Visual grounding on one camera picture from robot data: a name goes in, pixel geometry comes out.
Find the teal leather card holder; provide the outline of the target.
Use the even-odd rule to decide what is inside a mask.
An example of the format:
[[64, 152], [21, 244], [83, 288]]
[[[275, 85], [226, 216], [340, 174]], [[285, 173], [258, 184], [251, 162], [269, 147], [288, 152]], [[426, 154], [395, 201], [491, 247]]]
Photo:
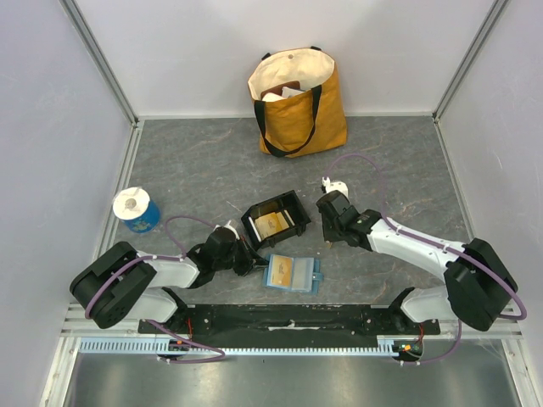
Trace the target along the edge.
[[270, 267], [270, 257], [268, 255], [266, 259], [269, 260], [269, 266], [264, 269], [263, 273], [263, 286], [277, 289], [284, 292], [291, 293], [310, 293], [316, 295], [319, 291], [320, 284], [324, 280], [324, 276], [321, 273], [321, 261], [316, 258], [302, 257], [291, 258], [293, 262], [292, 279], [289, 287], [274, 287], [270, 284], [268, 271]]

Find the black plastic tray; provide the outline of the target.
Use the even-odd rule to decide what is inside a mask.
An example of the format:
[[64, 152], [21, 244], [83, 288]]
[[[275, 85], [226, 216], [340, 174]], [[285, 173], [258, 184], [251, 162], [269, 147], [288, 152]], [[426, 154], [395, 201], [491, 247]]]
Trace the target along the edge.
[[294, 190], [251, 205], [241, 221], [255, 250], [274, 248], [288, 238], [300, 237], [311, 223]]

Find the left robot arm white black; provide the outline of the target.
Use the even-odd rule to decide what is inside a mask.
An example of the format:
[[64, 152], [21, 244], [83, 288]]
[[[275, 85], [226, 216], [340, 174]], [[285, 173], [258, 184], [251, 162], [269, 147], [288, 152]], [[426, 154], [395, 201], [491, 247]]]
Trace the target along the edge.
[[268, 265], [233, 226], [218, 226], [204, 243], [178, 256], [147, 254], [130, 243], [117, 243], [75, 277], [70, 293], [101, 329], [126, 317], [150, 317], [175, 333], [187, 322], [177, 289], [202, 287], [218, 271], [246, 276]]

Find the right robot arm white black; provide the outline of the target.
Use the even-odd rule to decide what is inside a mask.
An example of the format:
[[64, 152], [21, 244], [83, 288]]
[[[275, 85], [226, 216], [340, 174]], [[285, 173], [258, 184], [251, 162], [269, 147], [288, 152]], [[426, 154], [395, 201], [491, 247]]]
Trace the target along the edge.
[[438, 287], [408, 287], [395, 299], [388, 314], [395, 332], [405, 334], [418, 323], [453, 319], [487, 332], [518, 291], [484, 240], [460, 243], [419, 233], [375, 210], [359, 212], [340, 191], [324, 194], [316, 206], [325, 241], [395, 257], [441, 280]]

